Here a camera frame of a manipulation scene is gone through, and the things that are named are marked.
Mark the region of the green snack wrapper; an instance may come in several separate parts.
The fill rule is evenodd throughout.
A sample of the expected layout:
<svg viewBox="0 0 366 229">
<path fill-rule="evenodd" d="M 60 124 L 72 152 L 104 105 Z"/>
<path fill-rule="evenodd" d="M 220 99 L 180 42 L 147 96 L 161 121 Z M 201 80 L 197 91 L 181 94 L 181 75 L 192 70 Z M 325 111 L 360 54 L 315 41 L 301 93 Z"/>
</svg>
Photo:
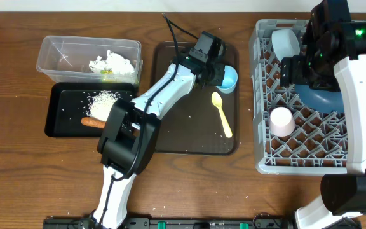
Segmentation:
<svg viewBox="0 0 366 229">
<path fill-rule="evenodd" d="M 101 74 L 113 74 L 112 71 L 105 71 L 105 70 L 101 70 L 100 73 Z"/>
</svg>

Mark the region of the white small bowl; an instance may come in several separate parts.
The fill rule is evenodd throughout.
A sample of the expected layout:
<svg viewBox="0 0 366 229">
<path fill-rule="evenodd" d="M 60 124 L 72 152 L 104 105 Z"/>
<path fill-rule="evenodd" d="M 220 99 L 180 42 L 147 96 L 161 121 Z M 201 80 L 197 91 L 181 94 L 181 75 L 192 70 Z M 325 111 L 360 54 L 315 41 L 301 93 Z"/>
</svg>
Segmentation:
<svg viewBox="0 0 366 229">
<path fill-rule="evenodd" d="M 300 53 L 298 39 L 291 29 L 276 30 L 272 33 L 271 42 L 279 62 L 284 57 L 293 57 Z"/>
</svg>

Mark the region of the pink cup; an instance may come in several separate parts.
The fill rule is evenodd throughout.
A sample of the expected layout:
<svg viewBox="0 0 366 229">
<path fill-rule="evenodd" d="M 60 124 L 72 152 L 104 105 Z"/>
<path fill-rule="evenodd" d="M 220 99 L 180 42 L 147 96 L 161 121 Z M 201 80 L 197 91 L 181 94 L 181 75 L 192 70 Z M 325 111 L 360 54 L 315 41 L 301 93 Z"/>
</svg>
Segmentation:
<svg viewBox="0 0 366 229">
<path fill-rule="evenodd" d="M 269 130 L 278 137 L 286 137 L 295 129 L 295 120 L 286 107 L 277 107 L 269 115 Z"/>
</svg>

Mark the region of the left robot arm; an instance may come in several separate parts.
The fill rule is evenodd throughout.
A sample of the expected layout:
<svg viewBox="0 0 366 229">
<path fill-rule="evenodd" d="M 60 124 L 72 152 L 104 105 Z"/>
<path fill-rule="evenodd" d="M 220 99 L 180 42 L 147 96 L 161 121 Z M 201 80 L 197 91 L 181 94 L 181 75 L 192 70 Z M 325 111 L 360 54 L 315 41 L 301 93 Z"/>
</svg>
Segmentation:
<svg viewBox="0 0 366 229">
<path fill-rule="evenodd" d="M 133 181 L 153 156 L 162 118 L 195 85 L 222 84 L 225 52 L 223 40 L 203 31 L 192 48 L 176 52 L 163 77 L 146 93 L 112 105 L 97 146 L 104 183 L 92 215 L 95 228 L 122 224 Z"/>
</svg>

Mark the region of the pile of white rice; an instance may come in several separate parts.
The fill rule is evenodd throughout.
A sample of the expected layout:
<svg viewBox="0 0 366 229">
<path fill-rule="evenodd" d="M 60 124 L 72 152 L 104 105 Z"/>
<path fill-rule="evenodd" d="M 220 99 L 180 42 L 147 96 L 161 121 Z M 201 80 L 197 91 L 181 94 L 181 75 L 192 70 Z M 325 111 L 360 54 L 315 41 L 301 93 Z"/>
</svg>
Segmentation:
<svg viewBox="0 0 366 229">
<path fill-rule="evenodd" d="M 121 97 L 118 92 L 101 91 L 89 95 L 86 115 L 100 121 L 106 121 L 112 105 Z"/>
</svg>

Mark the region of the dark blue bowl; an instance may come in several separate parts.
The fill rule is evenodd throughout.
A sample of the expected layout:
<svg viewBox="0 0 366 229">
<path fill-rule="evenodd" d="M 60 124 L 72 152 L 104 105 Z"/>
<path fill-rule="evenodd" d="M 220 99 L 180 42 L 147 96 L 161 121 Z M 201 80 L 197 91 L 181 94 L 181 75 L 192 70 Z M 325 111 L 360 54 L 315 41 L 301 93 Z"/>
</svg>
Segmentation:
<svg viewBox="0 0 366 229">
<path fill-rule="evenodd" d="M 325 114 L 344 112 L 344 104 L 340 92 L 313 90 L 307 85 L 294 85 L 294 87 L 295 92 L 305 106 Z"/>
</svg>

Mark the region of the light blue cup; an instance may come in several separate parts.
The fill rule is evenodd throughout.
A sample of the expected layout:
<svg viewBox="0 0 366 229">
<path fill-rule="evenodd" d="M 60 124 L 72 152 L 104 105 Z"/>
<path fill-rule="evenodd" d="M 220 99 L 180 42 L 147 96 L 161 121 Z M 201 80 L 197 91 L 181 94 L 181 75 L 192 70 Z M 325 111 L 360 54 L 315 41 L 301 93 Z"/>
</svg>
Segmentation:
<svg viewBox="0 0 366 229">
<path fill-rule="evenodd" d="M 226 65 L 224 68 L 224 79 L 221 86 L 216 88 L 224 94 L 230 94 L 234 92 L 238 81 L 238 73 L 235 68 Z"/>
</svg>

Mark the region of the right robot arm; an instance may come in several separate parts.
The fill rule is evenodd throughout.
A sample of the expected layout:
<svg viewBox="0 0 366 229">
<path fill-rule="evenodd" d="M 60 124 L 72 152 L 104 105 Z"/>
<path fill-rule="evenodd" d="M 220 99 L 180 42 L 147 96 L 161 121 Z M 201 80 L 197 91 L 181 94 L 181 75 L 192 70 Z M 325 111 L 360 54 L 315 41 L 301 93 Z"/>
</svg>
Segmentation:
<svg viewBox="0 0 366 229">
<path fill-rule="evenodd" d="M 340 92 L 348 134 L 347 171 L 326 174 L 320 195 L 294 214 L 294 228 L 355 228 L 366 215 L 366 21 L 348 3 L 323 0 L 311 11 L 304 55 L 281 63 L 280 85 Z"/>
</svg>

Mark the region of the orange carrot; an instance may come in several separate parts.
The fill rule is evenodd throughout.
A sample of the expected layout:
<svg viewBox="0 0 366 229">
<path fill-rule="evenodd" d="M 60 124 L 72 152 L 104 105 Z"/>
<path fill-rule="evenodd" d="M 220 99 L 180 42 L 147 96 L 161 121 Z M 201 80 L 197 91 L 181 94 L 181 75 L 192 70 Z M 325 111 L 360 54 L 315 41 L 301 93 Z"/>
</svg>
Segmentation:
<svg viewBox="0 0 366 229">
<path fill-rule="evenodd" d="M 105 128 L 105 122 L 92 117 L 84 117 L 81 119 L 81 124 L 87 127 Z"/>
</svg>

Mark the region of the white napkin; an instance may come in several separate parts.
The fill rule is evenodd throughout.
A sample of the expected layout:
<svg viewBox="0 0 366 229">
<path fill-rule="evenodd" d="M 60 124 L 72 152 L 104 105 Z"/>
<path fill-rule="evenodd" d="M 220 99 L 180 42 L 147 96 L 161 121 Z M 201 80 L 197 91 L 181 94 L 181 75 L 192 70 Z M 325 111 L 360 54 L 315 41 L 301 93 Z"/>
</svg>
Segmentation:
<svg viewBox="0 0 366 229">
<path fill-rule="evenodd" d="M 88 66 L 94 73 L 100 73 L 101 70 L 105 70 L 112 71 L 113 74 L 126 75 L 135 71 L 128 59 L 110 50 L 107 50 L 106 54 L 107 58 L 105 60 L 98 56 L 96 60 L 90 61 Z"/>
</svg>

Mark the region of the yellow plastic spoon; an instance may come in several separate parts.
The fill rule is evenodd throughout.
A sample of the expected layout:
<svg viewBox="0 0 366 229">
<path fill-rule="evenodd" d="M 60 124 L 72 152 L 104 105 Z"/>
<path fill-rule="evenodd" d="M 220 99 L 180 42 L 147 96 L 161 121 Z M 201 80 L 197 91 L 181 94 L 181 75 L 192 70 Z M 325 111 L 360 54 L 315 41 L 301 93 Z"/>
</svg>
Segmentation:
<svg viewBox="0 0 366 229">
<path fill-rule="evenodd" d="M 231 127 L 229 126 L 229 123 L 227 121 L 227 118 L 226 118 L 225 113 L 222 108 L 222 97 L 219 95 L 219 93 L 213 92 L 212 96 L 211 96 L 211 100 L 212 100 L 212 104 L 217 108 L 217 110 L 219 112 L 220 120 L 222 123 L 222 128 L 223 128 L 225 136 L 227 138 L 231 138 L 233 136 L 233 133 L 232 133 Z"/>
</svg>

